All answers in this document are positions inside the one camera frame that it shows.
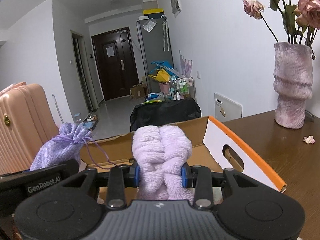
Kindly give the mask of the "lavender linen drawstring pouch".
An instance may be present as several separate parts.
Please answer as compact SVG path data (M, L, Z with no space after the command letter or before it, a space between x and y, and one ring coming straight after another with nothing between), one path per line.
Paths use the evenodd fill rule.
M59 128L58 135L52 137L40 148L29 170L36 171L69 160L76 161L78 168L81 168L80 150L83 147L86 148L89 157L93 158L89 151L89 142L92 142L104 155L107 155L84 124L64 123Z

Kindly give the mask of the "red cardboard box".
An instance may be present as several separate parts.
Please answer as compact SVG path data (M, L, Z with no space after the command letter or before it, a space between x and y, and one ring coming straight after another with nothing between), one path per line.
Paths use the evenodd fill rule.
M192 154L187 160L189 166L202 165L211 171L222 172L225 168L234 168L245 175L279 191L286 189L285 181L234 132L212 116L197 118L177 124L191 141ZM113 164L128 164L133 157L132 141L134 132L118 135L109 139L97 140L107 153L104 155L92 142L88 143L90 158L83 147L81 160L99 171Z

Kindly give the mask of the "pink ribbed small suitcase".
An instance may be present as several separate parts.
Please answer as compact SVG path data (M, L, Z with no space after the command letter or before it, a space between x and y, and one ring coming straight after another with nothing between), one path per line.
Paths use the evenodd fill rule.
M20 82L1 91L1 174L29 169L58 133L40 85Z

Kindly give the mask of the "black chair back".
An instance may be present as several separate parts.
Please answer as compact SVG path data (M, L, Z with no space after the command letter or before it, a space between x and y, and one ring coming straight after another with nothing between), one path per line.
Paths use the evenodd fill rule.
M201 109L192 98L142 103L135 106L130 115L130 131L144 126L163 126L193 120L201 116Z

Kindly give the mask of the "brown cardboard box on floor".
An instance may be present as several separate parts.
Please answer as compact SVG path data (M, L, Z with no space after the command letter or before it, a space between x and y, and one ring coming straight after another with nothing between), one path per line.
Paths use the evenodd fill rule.
M135 85L130 89L131 99L140 99L146 96L146 84Z

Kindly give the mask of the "fallen pink petal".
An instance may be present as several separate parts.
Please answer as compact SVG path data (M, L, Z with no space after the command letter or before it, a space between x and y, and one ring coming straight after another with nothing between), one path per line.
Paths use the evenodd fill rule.
M303 141L306 143L306 144L314 144L316 141L314 139L314 137L312 135L308 136L308 137L304 137L303 138Z

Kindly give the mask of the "dark brown entrance door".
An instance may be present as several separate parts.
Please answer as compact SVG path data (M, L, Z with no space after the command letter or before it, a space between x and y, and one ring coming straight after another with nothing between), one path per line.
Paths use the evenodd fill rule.
M92 44L104 99L128 96L139 83L129 28L94 35Z

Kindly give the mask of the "purple textured vase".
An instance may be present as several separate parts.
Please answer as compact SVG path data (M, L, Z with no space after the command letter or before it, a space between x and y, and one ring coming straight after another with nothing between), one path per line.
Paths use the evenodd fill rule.
M311 48L278 42L274 49L273 87L278 93L274 119L285 128L300 129L305 121L306 101L312 98Z

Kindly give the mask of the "grey refrigerator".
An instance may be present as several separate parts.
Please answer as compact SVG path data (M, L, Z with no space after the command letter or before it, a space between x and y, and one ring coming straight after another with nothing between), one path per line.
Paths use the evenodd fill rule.
M152 19L155 22L155 26L148 32L144 29L144 26L150 22L149 20L138 20L137 31L138 41L140 44L140 51L142 54L143 67L146 75L146 85L149 92L160 92L159 84L156 80L148 75L156 75L156 71L153 70L157 67L153 64L153 61L168 61L172 67L174 67L171 49L163 49L163 35L167 37L166 32L163 31L163 19Z

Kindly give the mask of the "yellow black box on fridge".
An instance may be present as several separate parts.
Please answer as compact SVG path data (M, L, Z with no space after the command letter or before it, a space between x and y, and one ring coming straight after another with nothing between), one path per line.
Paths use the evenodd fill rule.
M146 10L143 10L143 15L144 16L147 15L153 18L159 18L162 15L164 15L164 10L162 8L146 9Z

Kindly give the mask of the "dried pink rose bouquet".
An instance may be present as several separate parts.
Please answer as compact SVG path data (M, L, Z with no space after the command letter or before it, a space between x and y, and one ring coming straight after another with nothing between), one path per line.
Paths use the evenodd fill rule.
M281 14L289 44L312 48L319 33L319 0L268 0L268 7Z

